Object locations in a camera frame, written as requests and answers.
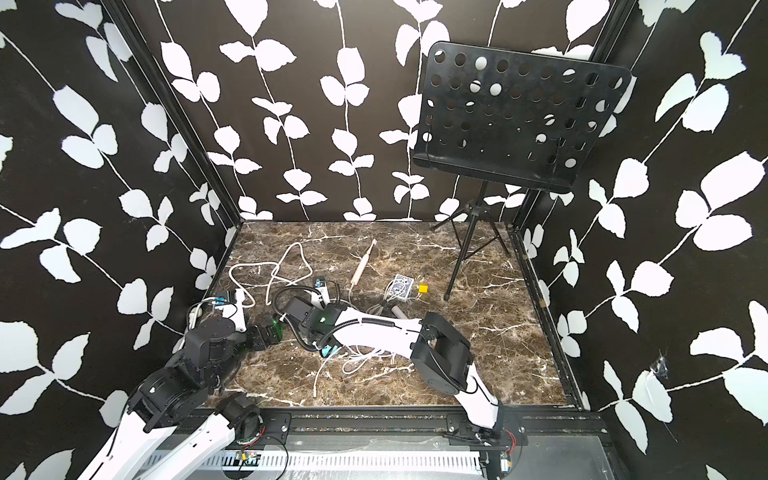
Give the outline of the pink electric toothbrush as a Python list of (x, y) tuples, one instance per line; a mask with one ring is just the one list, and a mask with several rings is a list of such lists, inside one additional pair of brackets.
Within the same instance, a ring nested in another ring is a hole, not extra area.
[(359, 283), (359, 281), (360, 281), (360, 279), (362, 277), (362, 274), (363, 274), (363, 272), (364, 272), (364, 270), (365, 270), (365, 268), (366, 268), (366, 266), (367, 266), (367, 264), (369, 262), (370, 255), (372, 253), (372, 249), (373, 249), (373, 247), (376, 244), (377, 244), (377, 240), (373, 239), (371, 241), (371, 244), (369, 245), (369, 247), (365, 251), (364, 255), (361, 257), (361, 259), (360, 259), (360, 261), (359, 261), (359, 263), (358, 263), (358, 265), (357, 265), (357, 267), (356, 267), (356, 269), (354, 271), (354, 274), (353, 274), (353, 276), (352, 276), (352, 278), (350, 280), (350, 286), (351, 287), (354, 287), (354, 286), (356, 286)]

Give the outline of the white electric toothbrush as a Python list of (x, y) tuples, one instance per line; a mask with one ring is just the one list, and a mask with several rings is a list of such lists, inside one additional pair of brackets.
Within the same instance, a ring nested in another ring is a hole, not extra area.
[(389, 311), (395, 318), (403, 319), (403, 320), (408, 319), (408, 316), (397, 305), (391, 306)]

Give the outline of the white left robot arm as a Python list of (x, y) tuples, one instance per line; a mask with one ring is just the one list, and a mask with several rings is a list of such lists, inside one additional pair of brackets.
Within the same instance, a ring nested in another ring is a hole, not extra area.
[(235, 371), (243, 354), (283, 338), (276, 323), (244, 330), (225, 318), (189, 330), (183, 346), (149, 375), (127, 401), (114, 432), (81, 473), (83, 479), (185, 479), (232, 443), (244, 451), (266, 433), (259, 408), (244, 393), (222, 400), (213, 414), (149, 469), (144, 463)]

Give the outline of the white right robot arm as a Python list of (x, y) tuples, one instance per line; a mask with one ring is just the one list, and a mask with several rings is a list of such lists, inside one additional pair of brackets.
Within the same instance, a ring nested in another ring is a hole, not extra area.
[(273, 310), (308, 350), (363, 347), (406, 358), (424, 383), (458, 401), (474, 427), (495, 434), (503, 430), (503, 403), (481, 379), (470, 341), (440, 314), (390, 318), (338, 303), (321, 308), (300, 297)]

